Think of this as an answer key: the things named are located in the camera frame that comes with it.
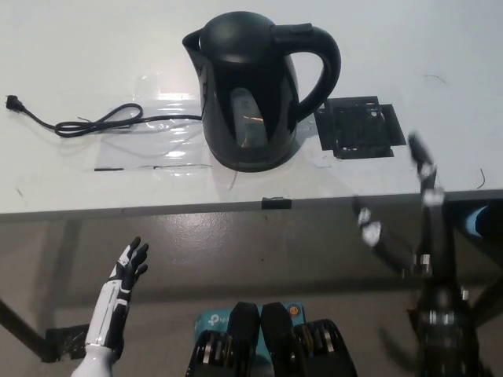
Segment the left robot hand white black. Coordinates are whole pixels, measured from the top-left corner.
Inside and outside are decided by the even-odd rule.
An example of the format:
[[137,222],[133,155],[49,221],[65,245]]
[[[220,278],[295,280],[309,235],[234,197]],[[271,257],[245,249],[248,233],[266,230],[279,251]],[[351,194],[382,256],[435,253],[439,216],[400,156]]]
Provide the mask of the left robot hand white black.
[[87,345],[116,351],[123,344],[133,288],[148,269],[148,249],[149,245],[141,244],[141,237],[137,236],[119,256],[101,288],[86,336]]

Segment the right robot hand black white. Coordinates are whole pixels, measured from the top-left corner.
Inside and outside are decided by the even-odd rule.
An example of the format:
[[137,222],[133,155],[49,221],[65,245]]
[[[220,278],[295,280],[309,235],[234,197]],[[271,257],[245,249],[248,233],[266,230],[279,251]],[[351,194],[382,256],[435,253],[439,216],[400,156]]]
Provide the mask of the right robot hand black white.
[[446,195],[436,184],[437,166],[416,133],[408,136],[409,152],[420,182],[420,244],[412,247],[383,222],[372,219],[372,211],[353,198],[361,238],[371,251],[393,271],[403,275],[426,275],[438,280],[456,276],[453,231],[446,213]]

